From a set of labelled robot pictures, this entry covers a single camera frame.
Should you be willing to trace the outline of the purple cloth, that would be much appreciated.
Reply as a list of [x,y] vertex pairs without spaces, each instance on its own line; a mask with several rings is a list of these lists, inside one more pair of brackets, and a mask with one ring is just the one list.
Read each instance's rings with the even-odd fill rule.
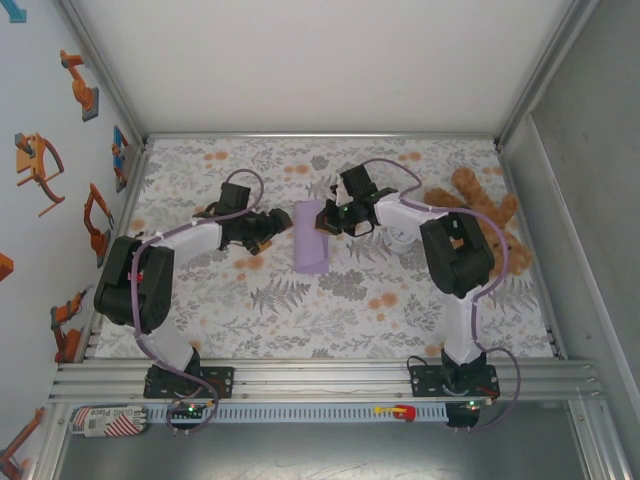
[[318,200],[296,202],[294,205],[294,269],[299,274],[329,272],[328,236],[315,227],[316,217],[323,208]]

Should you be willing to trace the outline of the floral printed table mat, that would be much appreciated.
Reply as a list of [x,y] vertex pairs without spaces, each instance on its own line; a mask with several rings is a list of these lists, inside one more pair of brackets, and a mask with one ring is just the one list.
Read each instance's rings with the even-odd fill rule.
[[[506,194],[489,140],[231,138],[158,139],[129,232],[166,231],[219,195],[227,177],[263,184],[261,208],[291,211],[323,201],[337,175],[365,164],[379,187],[421,182],[452,189],[471,169],[489,197]],[[299,274],[291,232],[258,256],[231,246],[176,271],[170,320],[206,358],[436,357],[445,340],[445,297],[433,285],[419,245],[398,254],[384,233],[330,239],[329,269]]]

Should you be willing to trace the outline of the brown teddy bear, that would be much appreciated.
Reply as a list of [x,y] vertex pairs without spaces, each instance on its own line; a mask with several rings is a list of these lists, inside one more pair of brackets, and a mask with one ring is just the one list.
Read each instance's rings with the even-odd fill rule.
[[532,254],[514,235],[507,231],[509,222],[517,213],[519,202],[512,193],[507,193],[499,204],[496,204],[478,181],[475,173],[467,168],[457,168],[451,177],[451,182],[461,198],[441,188],[431,188],[423,195],[423,202],[435,207],[470,207],[491,219],[507,243],[507,273],[520,275],[532,263]]

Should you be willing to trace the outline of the small circuit board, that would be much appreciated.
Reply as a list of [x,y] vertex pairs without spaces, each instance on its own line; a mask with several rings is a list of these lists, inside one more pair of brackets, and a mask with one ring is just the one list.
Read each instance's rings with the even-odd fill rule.
[[476,414],[482,408],[491,406],[494,403],[492,398],[484,398],[484,399],[476,399],[469,400],[464,399],[461,401],[447,402],[446,408],[447,412],[451,415],[453,414]]
[[169,408],[168,413],[172,420],[202,421],[209,415],[209,411],[214,406],[215,404],[212,400],[206,403],[175,401],[173,406]]

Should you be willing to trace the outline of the red yellow small tool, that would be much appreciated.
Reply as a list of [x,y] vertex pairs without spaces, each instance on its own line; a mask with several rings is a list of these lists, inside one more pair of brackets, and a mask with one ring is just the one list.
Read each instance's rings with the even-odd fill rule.
[[413,422],[416,419],[417,411],[411,405],[375,406],[373,411],[376,415],[391,415],[394,419]]

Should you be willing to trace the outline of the red and white label card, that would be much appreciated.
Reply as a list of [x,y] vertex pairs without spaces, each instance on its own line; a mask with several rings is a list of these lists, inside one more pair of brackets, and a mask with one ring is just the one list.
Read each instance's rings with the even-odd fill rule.
[[146,424],[147,410],[139,405],[81,406],[73,411],[68,428],[85,438],[115,438],[138,435]]

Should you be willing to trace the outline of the aluminium frame crossbar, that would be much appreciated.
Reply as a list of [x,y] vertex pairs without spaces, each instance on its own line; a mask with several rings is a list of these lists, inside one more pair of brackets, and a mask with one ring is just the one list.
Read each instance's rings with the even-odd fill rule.
[[411,139],[411,140],[494,140],[482,132],[155,132],[146,136],[155,140],[219,140],[219,139]]

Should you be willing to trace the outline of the aluminium mounting rail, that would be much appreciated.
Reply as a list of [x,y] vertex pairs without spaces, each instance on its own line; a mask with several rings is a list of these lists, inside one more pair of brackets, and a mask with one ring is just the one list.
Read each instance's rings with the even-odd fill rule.
[[[234,368],[229,403],[319,403],[406,400],[412,396],[403,360],[205,360]],[[526,401],[565,401],[605,396],[595,366],[586,361],[525,358],[519,361]],[[143,400],[149,361],[92,359],[64,364],[55,374],[51,403],[120,403]]]

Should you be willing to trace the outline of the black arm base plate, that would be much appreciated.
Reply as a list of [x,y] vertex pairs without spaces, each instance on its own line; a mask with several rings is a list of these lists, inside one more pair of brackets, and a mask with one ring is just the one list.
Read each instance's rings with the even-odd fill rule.
[[483,367],[461,388],[448,386],[441,373],[441,366],[414,365],[409,368],[412,395],[416,398],[498,398],[500,386],[496,369]]
[[[232,396],[234,373],[232,367],[202,367],[201,379],[207,382],[221,399]],[[212,398],[208,388],[200,383],[151,366],[144,379],[143,397],[146,399]]]

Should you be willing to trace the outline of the blue orange wall sticker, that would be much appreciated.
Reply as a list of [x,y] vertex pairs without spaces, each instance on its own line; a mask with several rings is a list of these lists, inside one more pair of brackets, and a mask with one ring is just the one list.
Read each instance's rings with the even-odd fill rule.
[[129,142],[121,129],[115,125],[113,127],[113,141],[111,145],[111,155],[113,171],[115,174],[115,189],[117,193],[124,190],[128,183],[127,169],[127,148]]

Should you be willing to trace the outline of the aluminium side rail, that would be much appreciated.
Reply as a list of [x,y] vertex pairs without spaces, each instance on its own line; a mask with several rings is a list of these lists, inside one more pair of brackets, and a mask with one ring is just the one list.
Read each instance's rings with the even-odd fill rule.
[[534,242],[531,237],[529,225],[527,223],[527,218],[524,211],[524,203],[517,189],[510,166],[504,155],[504,148],[497,139],[494,139],[493,143],[499,165],[503,170],[505,186],[510,193],[514,193],[518,197],[519,209],[516,213],[516,219],[519,224],[518,230],[521,235],[521,241],[526,247],[529,248],[532,254],[532,265],[529,271],[531,272],[531,277],[538,298],[542,319],[547,330],[550,348],[555,357],[557,357],[559,360],[565,360],[565,345],[559,331],[558,322],[555,316],[551,299],[549,297],[548,289],[546,287],[544,275],[539,265],[539,259],[535,251]]
[[[148,142],[144,140],[139,152],[135,156],[135,162],[130,171],[131,176],[129,177],[128,186],[125,188],[125,200],[119,220],[116,224],[115,237],[129,232],[130,222],[133,218],[135,206],[145,178],[145,169],[148,159]],[[95,358],[103,322],[103,315],[92,310],[91,317],[83,328],[81,342],[75,357],[76,362],[82,363],[86,359]]]

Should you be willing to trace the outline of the aluminium frame post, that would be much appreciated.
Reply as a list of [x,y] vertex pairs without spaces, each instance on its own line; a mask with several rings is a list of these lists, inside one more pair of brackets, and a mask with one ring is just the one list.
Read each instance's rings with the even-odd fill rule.
[[148,133],[142,126],[130,99],[117,81],[113,65],[107,60],[106,50],[98,41],[85,15],[76,5],[75,0],[50,0],[50,2],[56,8],[67,31],[78,45],[81,55],[89,60],[89,68],[93,70],[94,77],[105,89],[114,109],[128,128],[129,139],[133,140],[140,150],[143,150]]
[[534,69],[514,106],[494,136],[498,152],[506,146],[525,116],[535,108],[600,3],[601,0],[570,1],[539,59],[534,63]]

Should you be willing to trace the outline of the orange curved machine wall sticker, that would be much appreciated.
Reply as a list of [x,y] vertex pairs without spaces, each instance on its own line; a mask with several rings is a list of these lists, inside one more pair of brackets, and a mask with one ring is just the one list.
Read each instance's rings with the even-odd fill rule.
[[[54,145],[39,133],[31,135],[16,133],[14,144],[16,147],[16,172],[18,174],[28,173],[27,177],[17,182],[17,186],[20,187],[33,181],[50,201],[50,205],[38,213],[38,217],[41,218],[65,200],[64,196],[56,195],[49,186],[52,179],[65,172],[64,164]],[[56,171],[52,174],[48,174],[46,171],[46,155],[51,156],[56,165]]]

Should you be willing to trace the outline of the aluminium frame leg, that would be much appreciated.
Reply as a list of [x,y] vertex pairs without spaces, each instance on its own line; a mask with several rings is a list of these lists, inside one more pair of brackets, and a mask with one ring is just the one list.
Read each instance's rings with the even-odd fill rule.
[[57,468],[67,443],[70,407],[47,404],[43,423],[36,432],[32,462],[24,480],[55,480]]
[[589,480],[633,480],[633,473],[605,401],[568,401]]

